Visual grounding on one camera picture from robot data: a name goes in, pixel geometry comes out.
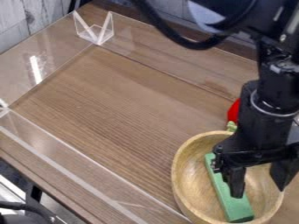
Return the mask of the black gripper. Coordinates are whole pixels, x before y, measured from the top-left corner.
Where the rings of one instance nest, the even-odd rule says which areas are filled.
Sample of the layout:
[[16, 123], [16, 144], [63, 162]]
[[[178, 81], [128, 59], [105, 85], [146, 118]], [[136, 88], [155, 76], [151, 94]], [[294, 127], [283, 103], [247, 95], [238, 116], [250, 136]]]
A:
[[299, 115], [299, 86], [295, 82], [254, 80], [240, 92], [236, 132], [212, 148], [212, 170], [223, 175], [230, 195], [240, 199], [247, 168], [268, 164], [282, 192], [299, 172], [299, 140], [290, 142]]

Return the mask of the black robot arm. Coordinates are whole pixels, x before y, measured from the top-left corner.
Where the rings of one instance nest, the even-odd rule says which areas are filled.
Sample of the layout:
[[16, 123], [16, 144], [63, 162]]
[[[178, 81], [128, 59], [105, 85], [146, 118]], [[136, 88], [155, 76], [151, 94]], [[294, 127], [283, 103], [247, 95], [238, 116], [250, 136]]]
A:
[[299, 172], [299, 140], [288, 141], [299, 116], [299, 0], [187, 0], [210, 34], [203, 41], [182, 36], [147, 0], [132, 2], [159, 32], [188, 49], [208, 50], [238, 32], [255, 41], [258, 79], [243, 85], [238, 129], [215, 145], [211, 167], [235, 198], [243, 196], [247, 168], [255, 165], [271, 165], [283, 190]]

